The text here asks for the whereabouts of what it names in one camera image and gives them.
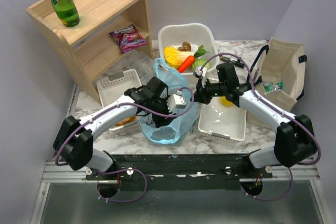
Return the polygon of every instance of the glass panel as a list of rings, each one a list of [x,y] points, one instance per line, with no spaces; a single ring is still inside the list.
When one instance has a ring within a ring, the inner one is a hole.
[[[264,182],[261,196],[279,196],[289,182]],[[120,192],[133,198],[139,192]],[[52,184],[42,223],[323,223],[309,181],[296,181],[280,201],[263,202],[241,191],[149,191],[130,204],[98,200],[95,184]]]

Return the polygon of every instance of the wall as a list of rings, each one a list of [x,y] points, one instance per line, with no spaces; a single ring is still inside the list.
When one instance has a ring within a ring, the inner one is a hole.
[[[336,220],[336,1],[293,0],[274,34],[275,38],[303,42],[308,56],[305,95],[295,107],[310,116],[322,147],[318,163],[328,205]]]
[[[25,13],[38,0],[0,0],[0,222],[29,223],[73,81]]]
[[[171,24],[207,25],[215,39],[266,39],[292,0],[149,0],[153,38]]]

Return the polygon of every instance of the white plastic basket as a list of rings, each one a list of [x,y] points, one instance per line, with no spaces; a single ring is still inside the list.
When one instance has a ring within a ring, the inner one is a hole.
[[[218,80],[209,78],[211,83]],[[241,142],[245,139],[246,110],[234,105],[222,105],[221,98],[212,98],[210,104],[203,105],[198,122],[201,135],[223,139],[228,142]]]
[[[191,23],[185,25],[169,25],[163,27],[159,31],[159,50],[160,57],[164,59],[163,50],[165,47],[178,48],[184,41],[187,41],[192,46],[192,51],[195,52],[199,46],[203,45],[205,50],[209,51],[202,59],[208,59],[213,55],[218,54],[218,50],[215,44],[214,36],[210,29],[199,23]],[[210,61],[211,68],[208,71],[216,69],[216,65],[219,64],[219,57]],[[193,70],[187,69],[182,75],[187,79],[190,88],[195,88],[197,78],[193,76]]]
[[[101,105],[106,107],[112,102],[115,102],[121,97],[126,89],[138,88],[141,86],[140,79],[137,72],[134,69],[129,69],[124,72],[112,74],[97,81],[97,89],[101,101]],[[139,127],[138,118],[128,124],[112,127],[110,131],[118,134],[124,131],[126,128]]]

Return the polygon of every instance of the marble tabletop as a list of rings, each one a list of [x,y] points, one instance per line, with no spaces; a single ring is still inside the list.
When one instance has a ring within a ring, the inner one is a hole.
[[[216,41],[219,52],[230,52],[241,56],[250,66],[257,56],[260,48],[267,43],[265,40],[246,41]],[[159,56],[159,49],[154,44],[154,54]],[[119,62],[110,72],[118,72],[122,65]],[[246,81],[246,69],[237,68],[240,82]],[[76,111],[76,118],[83,117],[100,110],[102,107],[85,92],[80,91]],[[226,154],[249,153],[259,148],[267,148],[274,145],[275,134],[264,127],[246,123],[245,140],[239,143],[230,143],[225,140],[200,136],[197,130],[198,123],[194,125],[194,133],[187,137],[179,146],[157,146],[145,138],[141,130],[133,129],[130,132],[112,134],[110,131],[103,133],[94,143],[94,148],[108,151],[111,154]]]

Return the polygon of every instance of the orange carrot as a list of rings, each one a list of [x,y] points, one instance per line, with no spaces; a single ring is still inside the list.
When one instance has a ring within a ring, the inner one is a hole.
[[[188,58],[186,58],[185,61],[177,69],[178,72],[183,73],[187,68],[191,67],[194,62],[195,57],[192,55],[188,56]]]

